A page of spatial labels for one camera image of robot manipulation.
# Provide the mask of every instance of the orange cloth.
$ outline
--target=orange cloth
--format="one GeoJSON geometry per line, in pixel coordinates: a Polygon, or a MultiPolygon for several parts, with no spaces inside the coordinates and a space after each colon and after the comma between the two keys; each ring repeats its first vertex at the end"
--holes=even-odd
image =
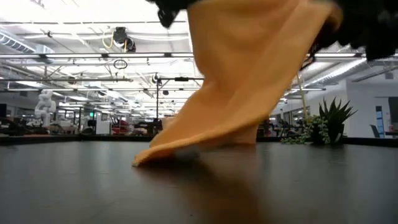
{"type": "Polygon", "coordinates": [[[331,19],[337,28],[341,12],[325,1],[201,0],[188,18],[205,81],[135,166],[191,144],[255,144],[258,124],[291,84],[322,25],[331,19]]]}

